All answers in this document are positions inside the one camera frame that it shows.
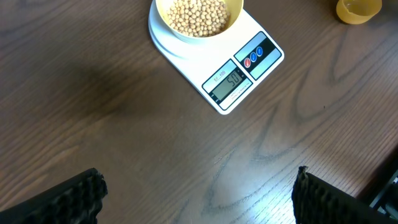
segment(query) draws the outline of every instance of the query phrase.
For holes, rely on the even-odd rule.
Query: wood grain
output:
[[[0,210],[95,167],[100,223],[293,223],[297,167],[357,196],[398,144],[398,5],[246,1],[286,58],[219,115],[151,42],[151,1],[0,1]]]

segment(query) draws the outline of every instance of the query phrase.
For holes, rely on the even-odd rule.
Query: button panel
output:
[[[235,54],[236,60],[255,80],[259,79],[281,56],[278,48],[263,32],[259,32]]]

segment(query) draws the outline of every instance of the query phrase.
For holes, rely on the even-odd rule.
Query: scale label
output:
[[[213,76],[211,76],[205,84],[203,89],[207,93],[211,92],[218,84],[221,83],[234,69],[236,68],[235,63],[230,59],[228,60]]]

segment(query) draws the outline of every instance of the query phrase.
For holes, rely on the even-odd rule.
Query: white kitchen scale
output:
[[[160,52],[220,114],[230,113],[285,57],[245,10],[223,33],[228,38],[188,44],[171,32],[153,1],[149,32]]]

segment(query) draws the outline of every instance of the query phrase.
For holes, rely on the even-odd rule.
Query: yellow container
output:
[[[336,11],[343,22],[362,24],[376,15],[381,5],[381,0],[339,0]]]
[[[180,40],[190,44],[202,44],[204,42],[214,41],[216,39],[221,39],[225,37],[226,31],[235,23],[235,21],[241,14],[241,11],[243,10],[243,0],[223,0],[223,2],[227,5],[228,11],[229,13],[231,13],[231,16],[229,17],[229,21],[226,24],[224,31],[211,37],[190,37],[171,28],[169,26],[169,17],[167,16],[167,10],[171,8],[173,0],[156,0],[156,8],[163,21],[173,32],[173,34],[177,36]]]

